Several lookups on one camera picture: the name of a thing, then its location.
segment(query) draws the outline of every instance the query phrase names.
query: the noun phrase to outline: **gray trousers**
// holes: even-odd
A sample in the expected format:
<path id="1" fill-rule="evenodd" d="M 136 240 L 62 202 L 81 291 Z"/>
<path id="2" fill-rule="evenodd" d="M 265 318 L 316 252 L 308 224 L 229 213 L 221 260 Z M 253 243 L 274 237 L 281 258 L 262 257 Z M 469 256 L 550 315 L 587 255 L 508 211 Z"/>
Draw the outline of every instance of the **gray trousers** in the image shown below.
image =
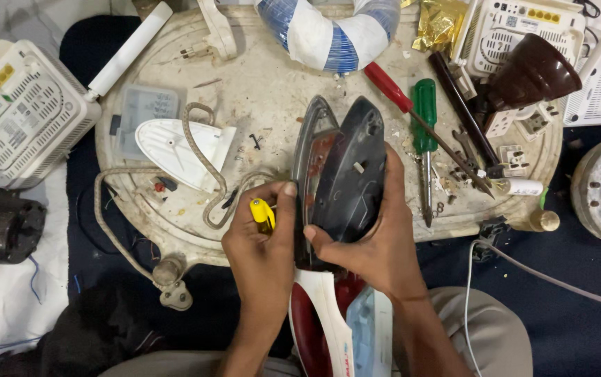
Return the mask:
<path id="1" fill-rule="evenodd" d="M 447 330 L 447 336 L 474 372 L 463 328 L 465 288 L 435 288 L 429 293 L 435 312 Z M 468 306 L 468 332 L 482 377 L 533 375 L 531 342 L 521 320 L 495 298 L 475 289 L 471 290 Z M 395 338 L 394 334 L 394 357 L 397 361 L 404 361 L 404 354 L 401 354 L 404 349 L 396 344 Z M 101 377 L 214 376 L 222 357 L 223 352 L 154 352 L 116 365 L 101 374 Z M 401 370 L 394 373 L 394 376 L 399 376 L 401 372 L 406 376 L 408 373 L 404 363 L 399 365 Z M 263 375 L 284 377 L 302 376 L 302 373 L 293 362 L 271 357 L 265 363 Z"/>

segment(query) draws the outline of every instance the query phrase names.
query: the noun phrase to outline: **green screwdriver handle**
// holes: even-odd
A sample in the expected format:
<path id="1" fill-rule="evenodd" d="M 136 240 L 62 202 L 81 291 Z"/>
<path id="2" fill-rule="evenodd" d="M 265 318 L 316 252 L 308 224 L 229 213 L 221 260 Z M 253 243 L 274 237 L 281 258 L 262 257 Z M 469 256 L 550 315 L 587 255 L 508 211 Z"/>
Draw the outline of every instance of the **green screwdriver handle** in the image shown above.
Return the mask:
<path id="1" fill-rule="evenodd" d="M 422 79 L 410 89 L 410 97 L 414 102 L 414 112 L 426 121 L 430 128 L 435 129 L 435 123 L 438 122 L 438 111 L 435 103 L 435 81 L 433 79 Z M 412 119 L 412 135 L 414 141 L 412 145 L 418 154 L 427 151 L 438 150 L 438 142 L 419 125 L 414 118 Z"/>

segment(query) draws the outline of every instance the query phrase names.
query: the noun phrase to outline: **blue wire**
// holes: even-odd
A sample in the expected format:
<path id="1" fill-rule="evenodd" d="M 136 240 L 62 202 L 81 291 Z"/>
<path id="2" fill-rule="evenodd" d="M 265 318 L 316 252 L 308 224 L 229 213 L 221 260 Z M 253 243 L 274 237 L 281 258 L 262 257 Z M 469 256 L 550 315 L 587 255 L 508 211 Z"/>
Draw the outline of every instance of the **blue wire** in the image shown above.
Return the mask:
<path id="1" fill-rule="evenodd" d="M 79 287 L 79 281 L 77 280 L 77 275 L 73 275 L 73 278 L 75 278 L 75 284 L 77 284 L 77 294 L 81 294 L 82 288 Z"/>
<path id="2" fill-rule="evenodd" d="M 35 260 L 35 258 L 33 258 L 33 256 L 28 256 L 28 259 L 30 259 L 30 261 L 33 262 L 33 264 L 35 265 L 35 272 L 33 272 L 33 276 L 30 278 L 30 289 L 33 291 L 33 295 L 35 295 L 35 297 L 38 299 L 38 302 L 40 303 L 40 305 L 42 304 L 42 302 L 40 302 L 40 296 L 38 296 L 38 293 L 35 291 L 35 288 L 33 288 L 33 279 L 35 279 L 35 276 L 38 274 L 38 272 L 40 271 L 40 265 L 38 264 L 38 262 Z"/>
<path id="3" fill-rule="evenodd" d="M 32 343 L 33 341 L 40 340 L 40 338 L 42 338 L 42 337 L 37 337 L 37 338 L 27 339 L 27 340 L 21 340 L 21 341 L 15 341 L 14 343 L 0 344 L 0 349 L 14 347 L 14 346 L 18 346 L 20 344 L 25 344 L 25 343 Z"/>

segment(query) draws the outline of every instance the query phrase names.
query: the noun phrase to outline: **green screwdriver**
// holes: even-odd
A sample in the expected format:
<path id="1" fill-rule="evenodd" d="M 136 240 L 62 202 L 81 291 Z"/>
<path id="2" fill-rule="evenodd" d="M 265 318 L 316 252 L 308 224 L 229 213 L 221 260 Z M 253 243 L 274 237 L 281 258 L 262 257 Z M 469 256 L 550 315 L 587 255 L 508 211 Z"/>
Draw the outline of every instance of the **green screwdriver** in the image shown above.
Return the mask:
<path id="1" fill-rule="evenodd" d="M 422 79 L 410 89 L 410 97 L 414 102 L 414 112 L 419 114 L 422 120 L 435 128 L 438 121 L 438 112 L 435 102 L 435 81 L 433 79 Z M 423 167 L 423 219 L 426 226 L 430 227 L 433 221 L 433 201 L 431 199 L 431 179 L 430 179 L 430 153 L 438 150 L 438 142 L 433 139 L 424 128 L 412 118 L 412 135 L 414 141 L 412 145 L 422 157 Z"/>

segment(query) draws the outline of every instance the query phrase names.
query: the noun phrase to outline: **hand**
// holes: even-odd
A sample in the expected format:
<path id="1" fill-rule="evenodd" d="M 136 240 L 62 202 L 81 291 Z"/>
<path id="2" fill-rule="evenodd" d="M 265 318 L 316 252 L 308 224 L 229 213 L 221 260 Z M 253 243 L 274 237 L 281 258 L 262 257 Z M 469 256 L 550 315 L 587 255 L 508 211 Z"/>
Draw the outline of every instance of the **hand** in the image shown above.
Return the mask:
<path id="1" fill-rule="evenodd" d="M 271 207 L 277 204 L 272 236 L 258 232 L 249 209 L 256 198 Z M 242 301 L 240 323 L 275 327 L 274 337 L 286 317 L 294 284 L 295 222 L 296 184 L 268 183 L 242 194 L 231 227 L 221 239 Z"/>
<path id="2" fill-rule="evenodd" d="M 317 226 L 305 227 L 304 233 L 321 260 L 361 275 L 392 301 L 418 300 L 428 291 L 417 261 L 412 212 L 405 203 L 403 162 L 388 143 L 386 150 L 380 216 L 368 234 L 353 244 L 342 244 Z"/>

